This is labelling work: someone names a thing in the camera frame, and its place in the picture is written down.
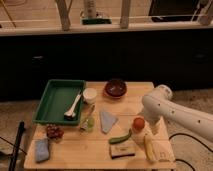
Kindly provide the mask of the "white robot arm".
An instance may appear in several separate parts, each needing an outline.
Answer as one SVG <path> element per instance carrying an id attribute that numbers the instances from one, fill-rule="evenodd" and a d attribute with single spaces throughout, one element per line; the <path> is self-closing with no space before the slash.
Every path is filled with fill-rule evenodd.
<path id="1" fill-rule="evenodd" d="M 159 132 L 164 117 L 213 142 L 213 114 L 184 107 L 171 101 L 173 92 L 159 85 L 142 97 L 142 114 L 153 134 Z"/>

